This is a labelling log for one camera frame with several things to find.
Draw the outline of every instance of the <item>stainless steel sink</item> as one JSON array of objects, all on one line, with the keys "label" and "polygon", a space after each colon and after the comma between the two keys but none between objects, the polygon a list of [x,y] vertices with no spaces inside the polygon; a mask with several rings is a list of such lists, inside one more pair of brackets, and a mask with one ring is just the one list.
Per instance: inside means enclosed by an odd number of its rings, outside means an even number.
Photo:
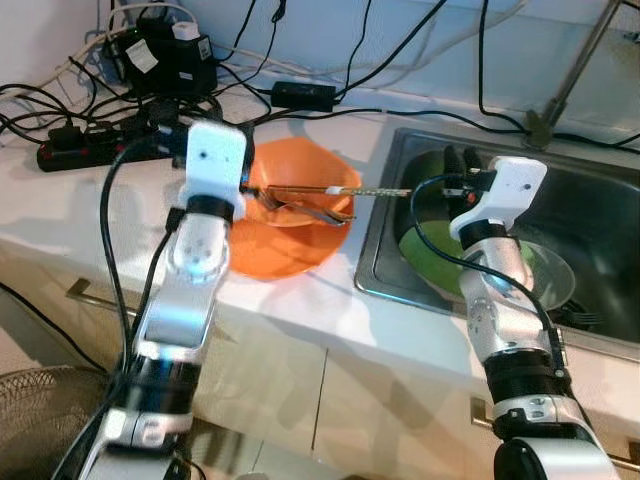
[{"label": "stainless steel sink", "polygon": [[[566,342],[640,362],[640,172],[400,129],[380,186],[410,188],[442,173],[447,145],[460,152],[474,147],[483,162],[495,155],[520,155],[549,167],[533,205],[516,221],[513,232],[564,258],[576,276],[572,304],[601,320],[590,326],[562,325]],[[447,218],[444,203],[427,203],[421,220]],[[464,316],[462,299],[443,298],[402,256],[398,243],[409,228],[406,199],[376,200],[356,271],[357,286],[394,301]]]}]

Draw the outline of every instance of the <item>silver robot arm segment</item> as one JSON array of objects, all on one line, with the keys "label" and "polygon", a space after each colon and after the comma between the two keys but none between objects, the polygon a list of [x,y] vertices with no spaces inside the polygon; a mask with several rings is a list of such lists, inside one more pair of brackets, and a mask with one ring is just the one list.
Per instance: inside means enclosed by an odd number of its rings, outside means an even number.
[{"label": "silver robot arm segment", "polygon": [[193,420],[215,299],[229,268],[228,234],[245,211],[239,188],[246,148],[245,135],[225,125],[189,130],[185,215],[165,249],[164,280],[144,311],[125,384],[102,418],[81,480],[187,478],[165,473]]},{"label": "silver robot arm segment", "polygon": [[[495,177],[479,202],[455,217],[451,236],[464,258],[533,288],[533,277],[515,238],[508,235],[546,174],[528,158],[497,157]],[[550,331],[532,302],[511,284],[466,268],[460,288],[468,333],[485,368],[495,418],[504,443],[494,460],[497,480],[619,478],[570,389],[568,372],[554,365]]]}]

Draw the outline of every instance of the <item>metal cabinet handle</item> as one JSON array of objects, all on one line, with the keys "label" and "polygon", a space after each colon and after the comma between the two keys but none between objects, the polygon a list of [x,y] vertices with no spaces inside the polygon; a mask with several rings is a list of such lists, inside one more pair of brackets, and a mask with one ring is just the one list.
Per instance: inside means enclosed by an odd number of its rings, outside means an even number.
[{"label": "metal cabinet handle", "polygon": [[[487,417],[487,402],[481,398],[471,397],[470,402],[471,413],[471,425],[477,425],[478,427],[485,428],[487,430],[493,430],[493,420]],[[629,450],[635,446],[635,442],[629,443]],[[607,453],[611,459],[611,463],[618,468],[629,470],[631,472],[640,473],[640,463],[635,463],[628,458],[619,457],[617,455],[611,455]]]},{"label": "metal cabinet handle", "polygon": [[[93,295],[86,294],[86,290],[91,286],[91,282],[85,278],[79,278],[76,283],[71,285],[71,288],[67,290],[65,296],[72,300],[75,300],[80,303],[86,303],[87,305],[93,305],[94,307],[104,308],[106,310],[111,310],[112,312],[117,311],[117,306],[111,300],[105,300],[104,298],[95,297]],[[135,317],[137,310],[127,307],[127,315],[130,317]]]},{"label": "metal cabinet handle", "polygon": [[[69,290],[65,293],[65,297],[75,300],[76,302],[86,303],[87,305],[93,305],[94,307],[104,308],[112,312],[117,311],[116,304],[111,300],[105,300],[104,298],[95,297],[84,293],[91,286],[91,282],[86,278],[79,278],[76,283],[71,285]],[[138,311],[135,308],[127,307],[127,315],[131,318],[135,318]],[[226,340],[232,343],[238,343],[233,337],[219,328],[217,325],[213,329],[213,338],[220,340]]]}]

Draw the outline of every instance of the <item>white countertop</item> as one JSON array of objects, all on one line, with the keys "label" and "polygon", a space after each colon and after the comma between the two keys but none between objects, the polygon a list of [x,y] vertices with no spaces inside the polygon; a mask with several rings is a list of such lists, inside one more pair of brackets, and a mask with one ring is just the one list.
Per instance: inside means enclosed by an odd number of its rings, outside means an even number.
[{"label": "white countertop", "polygon": [[[363,185],[376,185],[393,133],[403,126],[505,145],[518,142],[515,137],[485,134],[447,121],[384,115],[272,122],[256,129],[255,140],[259,144],[308,137],[358,170]],[[21,142],[0,149],[0,245],[32,260],[71,268],[78,275],[106,279],[98,229],[98,200],[106,167],[43,173],[37,168],[35,151],[35,146]],[[632,155],[574,145],[557,145],[552,151],[639,165]],[[141,289],[182,179],[183,172],[172,170],[168,160],[121,169],[112,192],[111,225],[125,288]],[[219,314],[228,321],[259,322],[328,348],[447,378],[490,399],[463,319],[373,297],[355,288],[353,277],[372,206],[371,198],[357,199],[357,219],[345,244],[314,271],[271,282],[231,273],[220,290]],[[619,424],[623,431],[640,435],[640,365],[571,346],[567,350],[574,389],[583,405]]]}]

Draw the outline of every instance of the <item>orange bowl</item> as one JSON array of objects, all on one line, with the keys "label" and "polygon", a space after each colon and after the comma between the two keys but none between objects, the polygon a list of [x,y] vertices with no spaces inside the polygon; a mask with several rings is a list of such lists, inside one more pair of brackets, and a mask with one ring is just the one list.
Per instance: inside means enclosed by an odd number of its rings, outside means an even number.
[{"label": "orange bowl", "polygon": [[[353,214],[353,199],[343,211]],[[231,228],[231,270],[259,280],[306,272],[340,249],[350,227],[347,223],[282,228],[245,218]]]},{"label": "orange bowl", "polygon": [[[293,137],[256,147],[249,184],[260,188],[269,185],[359,187],[360,175],[340,157],[311,140]],[[344,209],[350,200],[348,195],[277,193],[274,196],[282,202],[301,202],[336,211]],[[274,227],[300,227],[321,223],[290,208],[269,211],[255,199],[247,201],[247,217]]]}]

